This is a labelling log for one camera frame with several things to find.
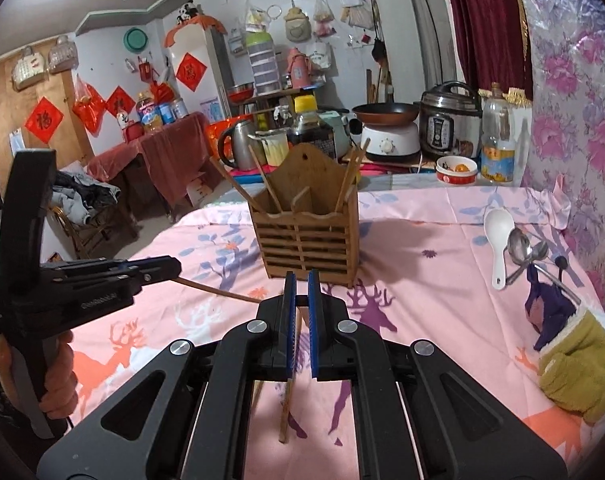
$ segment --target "pressure cooker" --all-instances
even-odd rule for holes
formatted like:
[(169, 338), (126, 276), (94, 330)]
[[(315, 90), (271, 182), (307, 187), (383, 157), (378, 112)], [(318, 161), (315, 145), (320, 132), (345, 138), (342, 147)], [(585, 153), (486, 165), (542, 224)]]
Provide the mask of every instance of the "pressure cooker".
[[(465, 89), (469, 95), (453, 89)], [(420, 146), (433, 155), (477, 157), (482, 139), (482, 100), (470, 86), (449, 81), (425, 92), (420, 101)]]

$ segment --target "electric kettle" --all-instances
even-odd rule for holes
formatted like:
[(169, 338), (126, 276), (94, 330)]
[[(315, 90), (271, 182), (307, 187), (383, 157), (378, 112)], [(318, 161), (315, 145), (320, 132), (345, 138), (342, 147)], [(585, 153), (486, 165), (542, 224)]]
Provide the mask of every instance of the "electric kettle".
[[(225, 130), (218, 139), (218, 155), (220, 155), (220, 160), (230, 168), (242, 171), (255, 170), (256, 164), (249, 151), (249, 146), (251, 146), (260, 165), (264, 166), (266, 164), (265, 149), (262, 142), (254, 138), (255, 134), (256, 126), (252, 121), (246, 119), (237, 122), (234, 126)], [(224, 141), (227, 137), (231, 137), (233, 160), (229, 160), (224, 155)]]

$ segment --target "human hand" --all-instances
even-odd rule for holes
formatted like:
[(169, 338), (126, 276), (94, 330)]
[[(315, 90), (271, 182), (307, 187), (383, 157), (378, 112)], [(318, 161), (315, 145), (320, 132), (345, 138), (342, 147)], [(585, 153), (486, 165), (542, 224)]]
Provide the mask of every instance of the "human hand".
[[(78, 378), (73, 371), (73, 350), (69, 346), (71, 341), (73, 341), (71, 330), (60, 334), (58, 356), (44, 377), (47, 393), (42, 396), (39, 407), (50, 419), (67, 418), (78, 405), (76, 393)], [(11, 376), (11, 350), (3, 336), (0, 336), (0, 384), (7, 399), (20, 410), (16, 385)]]

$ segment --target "red and white bowl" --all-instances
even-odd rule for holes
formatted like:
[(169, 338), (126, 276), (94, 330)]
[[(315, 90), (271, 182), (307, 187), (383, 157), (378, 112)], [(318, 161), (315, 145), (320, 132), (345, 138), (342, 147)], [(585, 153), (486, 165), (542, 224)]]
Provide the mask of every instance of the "red and white bowl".
[[(452, 168), (445, 170), (444, 165)], [(469, 171), (454, 171), (453, 168), (458, 164), (464, 164)], [(455, 186), (468, 186), (476, 182), (477, 164), (466, 156), (441, 156), (435, 164), (435, 172), (438, 180), (442, 180), (445, 184), (454, 184)]]

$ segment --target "silver screw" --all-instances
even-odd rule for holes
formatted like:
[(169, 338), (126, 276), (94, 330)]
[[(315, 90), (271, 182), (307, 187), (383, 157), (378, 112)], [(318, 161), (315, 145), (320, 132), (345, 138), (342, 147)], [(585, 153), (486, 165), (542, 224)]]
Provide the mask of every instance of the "silver screw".
[(266, 330), (266, 322), (261, 319), (254, 319), (247, 323), (247, 330), (252, 334), (260, 334)]
[(435, 352), (435, 346), (433, 346), (431, 341), (418, 341), (413, 348), (415, 349), (415, 353), (423, 356), (429, 356)]
[(180, 339), (180, 341), (174, 341), (169, 350), (173, 355), (185, 355), (191, 349), (191, 343), (189, 341), (185, 341), (184, 339)]
[(358, 323), (351, 319), (343, 319), (340, 323), (338, 323), (338, 330), (345, 334), (352, 334), (358, 330)]

